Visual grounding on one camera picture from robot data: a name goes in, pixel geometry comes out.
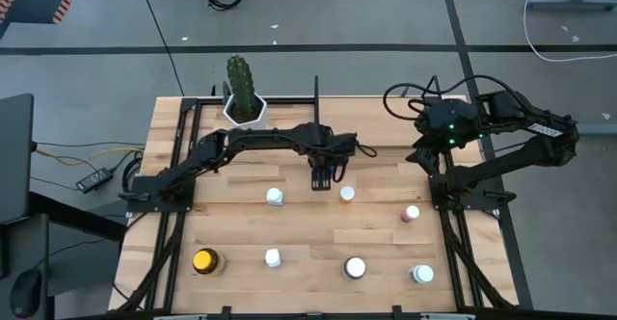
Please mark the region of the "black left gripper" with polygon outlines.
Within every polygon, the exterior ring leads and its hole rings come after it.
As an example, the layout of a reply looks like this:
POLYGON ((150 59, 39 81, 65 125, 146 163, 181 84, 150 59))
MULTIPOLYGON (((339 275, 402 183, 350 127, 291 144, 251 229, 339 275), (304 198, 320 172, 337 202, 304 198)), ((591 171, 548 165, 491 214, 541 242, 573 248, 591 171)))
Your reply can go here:
POLYGON ((311 189, 327 191, 331 189, 332 167, 346 164, 356 154, 358 134, 335 134, 330 126, 320 125, 318 136, 319 142, 308 154, 308 163, 312 167, 311 189))

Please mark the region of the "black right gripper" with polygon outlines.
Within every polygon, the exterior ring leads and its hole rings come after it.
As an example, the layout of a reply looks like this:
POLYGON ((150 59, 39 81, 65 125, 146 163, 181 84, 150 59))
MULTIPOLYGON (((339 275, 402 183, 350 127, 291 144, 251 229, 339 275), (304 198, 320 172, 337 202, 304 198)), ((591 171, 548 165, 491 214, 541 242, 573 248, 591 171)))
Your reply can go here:
POLYGON ((414 126, 421 137, 413 143, 416 150, 406 161, 423 162, 428 174, 438 173, 440 168, 439 155, 430 149, 464 148, 482 137, 477 107, 460 99, 428 102, 414 126))

